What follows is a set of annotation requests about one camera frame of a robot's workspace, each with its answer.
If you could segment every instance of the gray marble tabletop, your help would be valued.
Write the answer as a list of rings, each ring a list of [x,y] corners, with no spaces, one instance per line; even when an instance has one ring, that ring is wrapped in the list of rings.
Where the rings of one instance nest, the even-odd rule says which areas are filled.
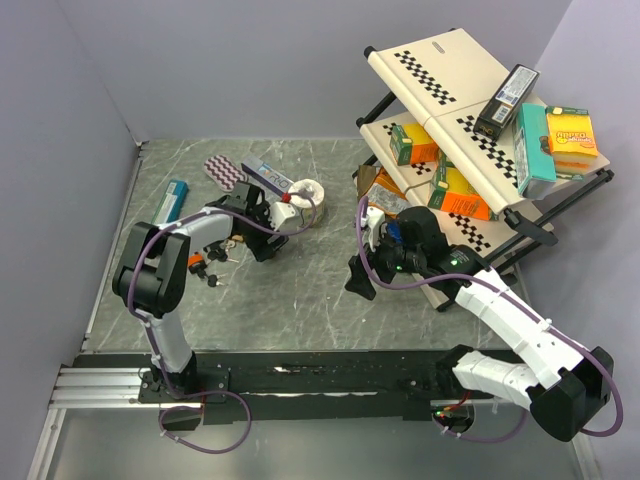
[[[347,261],[356,252],[351,173],[371,155],[364,141],[202,139],[143,145],[142,165],[85,351],[147,350],[139,324],[111,292],[111,275],[131,226],[151,220],[170,179],[189,185],[182,215],[223,194],[202,170],[205,159],[216,154],[227,155],[237,166],[253,154],[293,180],[317,180],[325,188],[326,211],[318,225],[292,237],[273,260],[257,263],[238,245],[230,256],[239,263],[210,265],[210,272],[224,275],[224,286],[210,288],[189,276],[179,309],[194,349],[505,347],[463,309],[434,311],[419,289],[379,289],[373,302],[343,289]]]

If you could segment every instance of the cardboard box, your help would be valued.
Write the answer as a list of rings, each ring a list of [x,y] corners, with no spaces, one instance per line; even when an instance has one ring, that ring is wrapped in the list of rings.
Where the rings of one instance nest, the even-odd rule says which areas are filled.
[[[394,125],[389,146],[398,165],[435,162],[438,159],[438,145],[419,123]]]
[[[367,190],[369,205],[377,207],[386,215],[394,217],[402,210],[411,207],[389,173],[381,168]]]
[[[498,215],[491,211],[489,205],[442,152],[438,158],[438,168],[431,179],[431,194],[427,206],[480,220],[498,220]]]
[[[589,111],[583,108],[547,107],[549,150],[562,173],[585,173],[598,158]]]
[[[515,118],[525,98],[533,90],[539,76],[540,73],[535,70],[516,65],[480,112],[473,131],[491,140],[498,140],[504,127]]]
[[[549,152],[547,115],[541,105],[524,103],[513,124],[518,193],[543,199],[556,183],[556,167]]]

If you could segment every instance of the snack box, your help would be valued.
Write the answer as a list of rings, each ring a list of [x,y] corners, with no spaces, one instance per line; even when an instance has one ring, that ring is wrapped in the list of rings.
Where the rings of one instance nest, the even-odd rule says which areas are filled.
[[[480,220],[498,220],[478,192],[447,156],[440,152],[438,168],[431,179],[430,208]]]
[[[549,152],[547,115],[541,105],[524,103],[513,123],[518,193],[543,199],[556,183],[556,167]]]
[[[435,162],[438,159],[438,145],[419,123],[394,125],[389,146],[398,165]]]
[[[583,174],[598,158],[589,111],[584,108],[554,107],[546,110],[549,151],[556,171]]]

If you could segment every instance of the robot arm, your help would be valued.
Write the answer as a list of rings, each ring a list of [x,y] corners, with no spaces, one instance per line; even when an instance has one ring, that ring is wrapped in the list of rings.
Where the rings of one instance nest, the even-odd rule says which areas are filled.
[[[553,437],[571,440],[609,400],[610,387],[602,374],[582,354],[552,335],[551,321],[511,292],[472,249],[449,246],[429,209],[413,207],[401,212],[395,220],[395,238],[389,234],[389,226],[387,232],[379,233],[380,213],[376,210],[367,209],[362,225],[378,230],[377,234],[368,232],[366,252],[381,281],[390,283],[399,271],[425,278],[464,273],[498,289],[493,292],[464,280],[432,284],[474,313],[524,362],[510,364],[459,345],[438,362],[443,391],[476,390],[511,401],[530,410]],[[359,260],[356,255],[349,262],[352,276],[345,288],[372,300],[375,290]],[[613,359],[606,351],[597,347],[591,354],[612,373]]]
[[[191,393],[196,388],[197,370],[195,354],[184,337],[176,309],[184,294],[189,256],[232,235],[242,235],[255,259],[262,262],[272,258],[288,241],[286,236],[263,232],[235,217],[215,215],[215,210],[237,213],[261,227],[275,231],[298,221],[293,206],[282,202],[269,205],[261,188],[238,182],[230,195],[208,204],[200,211],[200,218],[185,225],[181,220],[164,225],[136,223],[112,281],[113,292],[126,305],[133,272],[145,246],[161,230],[170,225],[177,227],[164,234],[145,258],[133,293],[133,302],[137,313],[145,319],[141,320],[144,328],[153,332],[157,350],[173,385],[184,393]],[[152,358],[152,364],[154,378],[160,379],[160,358]]]

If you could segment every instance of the teal box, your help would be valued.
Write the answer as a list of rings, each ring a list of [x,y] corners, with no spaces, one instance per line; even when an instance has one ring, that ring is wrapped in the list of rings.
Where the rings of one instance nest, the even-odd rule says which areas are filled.
[[[556,183],[556,167],[549,152],[549,127],[545,108],[524,103],[513,123],[518,193],[543,199]]]

